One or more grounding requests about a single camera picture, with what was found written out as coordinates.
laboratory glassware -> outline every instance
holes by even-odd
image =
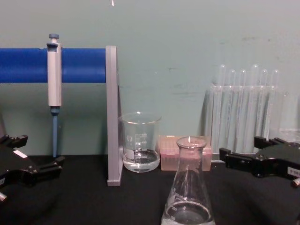
[[[160,116],[150,112],[122,115],[123,164],[137,173],[154,170],[159,165],[158,126]]]
[[[165,204],[161,225],[215,225],[203,178],[202,152],[206,141],[183,137],[178,170]]]

pipette tip box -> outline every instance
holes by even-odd
[[[161,135],[159,138],[160,163],[163,171],[176,171],[179,160],[179,147],[176,142],[183,136]],[[206,146],[202,154],[202,170],[209,171],[211,166],[210,137],[200,136],[206,140]]]

